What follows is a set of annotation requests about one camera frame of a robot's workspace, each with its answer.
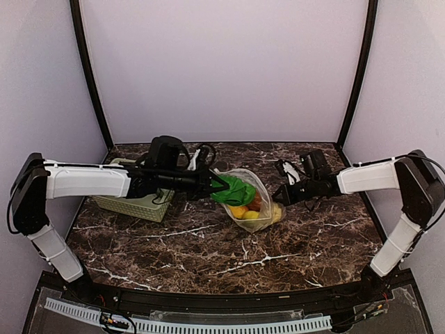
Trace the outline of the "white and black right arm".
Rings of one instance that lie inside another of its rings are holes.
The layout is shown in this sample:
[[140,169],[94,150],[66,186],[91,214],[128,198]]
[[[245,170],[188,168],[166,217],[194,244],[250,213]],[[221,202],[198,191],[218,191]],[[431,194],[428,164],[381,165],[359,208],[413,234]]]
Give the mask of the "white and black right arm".
[[287,182],[278,187],[272,199],[285,207],[356,193],[399,192],[401,216],[369,264],[375,276],[365,277],[355,287],[360,301],[371,301],[382,289],[379,278],[388,276],[409,256],[444,215],[444,168],[422,150],[354,164],[337,172],[321,150],[301,155],[300,162],[301,167],[283,159],[275,162]]

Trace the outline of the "clear zip top bag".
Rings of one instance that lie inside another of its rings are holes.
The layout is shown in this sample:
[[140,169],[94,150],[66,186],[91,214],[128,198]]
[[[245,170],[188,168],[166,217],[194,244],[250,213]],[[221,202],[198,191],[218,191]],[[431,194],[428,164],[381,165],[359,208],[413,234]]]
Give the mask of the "clear zip top bag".
[[222,205],[229,217],[244,230],[255,233],[281,221],[283,205],[272,201],[266,187],[252,171],[236,168],[214,173],[228,183],[229,188],[213,193],[211,198]]

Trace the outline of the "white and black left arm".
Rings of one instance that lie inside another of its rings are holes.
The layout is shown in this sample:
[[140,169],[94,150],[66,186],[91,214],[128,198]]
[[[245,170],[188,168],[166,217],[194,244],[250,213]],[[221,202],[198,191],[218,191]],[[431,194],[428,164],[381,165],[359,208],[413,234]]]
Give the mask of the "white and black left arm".
[[190,155],[184,143],[172,136],[157,136],[147,153],[121,164],[75,164],[28,156],[10,190],[6,224],[10,234],[22,234],[71,283],[70,290],[83,303],[93,303],[98,289],[46,213],[46,202],[57,198],[108,196],[139,199],[161,189],[186,193],[199,200],[226,191],[229,184],[207,162],[215,150],[202,144]]

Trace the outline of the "green fake vegetable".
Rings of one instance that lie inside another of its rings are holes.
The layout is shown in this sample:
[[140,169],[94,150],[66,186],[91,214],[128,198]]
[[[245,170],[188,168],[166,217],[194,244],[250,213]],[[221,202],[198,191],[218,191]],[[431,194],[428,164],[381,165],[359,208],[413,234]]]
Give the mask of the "green fake vegetable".
[[248,205],[254,200],[257,190],[251,184],[231,175],[220,175],[219,178],[225,181],[229,188],[211,194],[211,198],[216,202],[238,207]]

